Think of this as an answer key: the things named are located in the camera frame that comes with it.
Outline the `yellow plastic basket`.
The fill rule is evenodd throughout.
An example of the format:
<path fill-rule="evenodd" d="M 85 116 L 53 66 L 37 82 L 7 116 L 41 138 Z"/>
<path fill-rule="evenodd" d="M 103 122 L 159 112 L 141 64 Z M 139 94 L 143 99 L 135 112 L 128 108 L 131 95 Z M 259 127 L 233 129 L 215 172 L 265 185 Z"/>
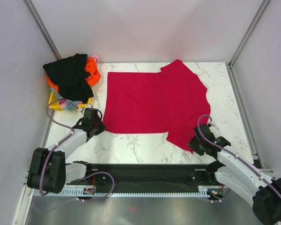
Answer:
<path fill-rule="evenodd" d="M 49 105 L 52 105 L 52 104 L 55 103 L 55 102 L 62 102 L 62 100 L 52 101 L 51 103 L 48 102 L 48 104 L 49 104 Z M 87 106 L 88 104 L 91 104 L 91 102 L 92 102 L 92 98 L 89 98 L 85 103 L 82 102 L 81 105 L 78 105 L 78 107 L 84 108 L 84 107 Z"/>

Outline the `crimson red t shirt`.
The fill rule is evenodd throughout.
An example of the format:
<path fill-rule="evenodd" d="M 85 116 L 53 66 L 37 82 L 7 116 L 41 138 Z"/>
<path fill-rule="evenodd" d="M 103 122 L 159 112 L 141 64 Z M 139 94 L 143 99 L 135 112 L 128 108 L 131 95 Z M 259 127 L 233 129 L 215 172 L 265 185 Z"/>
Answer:
<path fill-rule="evenodd" d="M 103 123 L 115 134 L 167 133 L 183 150 L 203 114 L 210 114 L 207 87 L 182 61 L 157 73 L 109 72 Z"/>

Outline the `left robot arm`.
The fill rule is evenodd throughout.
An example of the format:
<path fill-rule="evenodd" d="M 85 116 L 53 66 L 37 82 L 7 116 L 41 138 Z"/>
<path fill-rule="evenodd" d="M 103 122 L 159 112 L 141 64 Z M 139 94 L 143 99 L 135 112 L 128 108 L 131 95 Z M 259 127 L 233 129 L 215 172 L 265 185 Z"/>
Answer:
<path fill-rule="evenodd" d="M 48 148 L 36 148 L 33 152 L 27 186 L 39 190 L 40 195 L 61 192 L 64 185 L 78 179 L 82 184 L 89 184 L 93 180 L 93 172 L 87 169 L 87 163 L 78 161 L 67 164 L 66 159 L 90 138 L 106 130 L 102 122 L 102 113 L 96 108 L 84 108 L 83 116 L 70 127 L 52 122 L 68 128 L 67 135 Z"/>

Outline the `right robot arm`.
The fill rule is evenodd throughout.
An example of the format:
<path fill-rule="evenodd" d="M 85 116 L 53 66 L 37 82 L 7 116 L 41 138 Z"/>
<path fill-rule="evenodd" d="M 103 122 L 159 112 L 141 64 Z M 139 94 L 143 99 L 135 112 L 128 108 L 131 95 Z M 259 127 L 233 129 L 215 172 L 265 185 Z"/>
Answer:
<path fill-rule="evenodd" d="M 194 129 L 188 146 L 193 152 L 213 157 L 207 165 L 205 179 L 218 182 L 242 197 L 256 218 L 264 225 L 281 222 L 281 178 L 274 179 L 242 157 L 224 137 L 215 137 L 208 124 Z"/>

